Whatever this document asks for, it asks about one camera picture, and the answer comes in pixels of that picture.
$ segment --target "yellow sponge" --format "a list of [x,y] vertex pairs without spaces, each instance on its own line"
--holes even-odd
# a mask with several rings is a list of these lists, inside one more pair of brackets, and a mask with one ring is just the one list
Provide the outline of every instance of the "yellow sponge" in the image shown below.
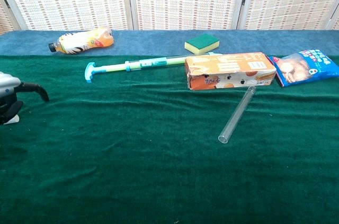
[[219,46],[220,41],[208,34],[203,34],[196,38],[190,39],[185,42],[185,49],[188,51],[200,55],[207,53]]

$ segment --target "snack box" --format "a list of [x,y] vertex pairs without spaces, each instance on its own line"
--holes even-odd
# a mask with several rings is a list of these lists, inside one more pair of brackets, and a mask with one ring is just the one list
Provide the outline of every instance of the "snack box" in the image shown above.
[[261,52],[190,56],[185,69],[191,90],[270,85],[276,72]]

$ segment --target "snack bag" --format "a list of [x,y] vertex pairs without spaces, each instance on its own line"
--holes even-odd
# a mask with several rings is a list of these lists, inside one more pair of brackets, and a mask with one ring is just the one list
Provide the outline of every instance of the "snack bag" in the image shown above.
[[320,50],[305,50],[282,58],[269,57],[282,86],[339,77],[339,67]]

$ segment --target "plastic bottle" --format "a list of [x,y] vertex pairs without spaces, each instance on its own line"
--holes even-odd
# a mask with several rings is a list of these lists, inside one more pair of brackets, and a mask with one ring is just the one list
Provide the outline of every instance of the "plastic bottle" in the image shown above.
[[112,31],[108,27],[99,27],[87,32],[66,33],[57,40],[49,43],[51,52],[76,54],[90,48],[108,47],[114,43]]

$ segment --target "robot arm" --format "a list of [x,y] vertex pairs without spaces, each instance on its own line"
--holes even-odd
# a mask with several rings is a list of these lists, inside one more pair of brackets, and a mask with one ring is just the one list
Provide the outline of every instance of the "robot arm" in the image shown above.
[[17,77],[0,72],[0,125],[15,117],[21,109],[23,102],[17,100],[18,92],[37,92],[44,101],[49,101],[46,90],[40,85],[23,83]]

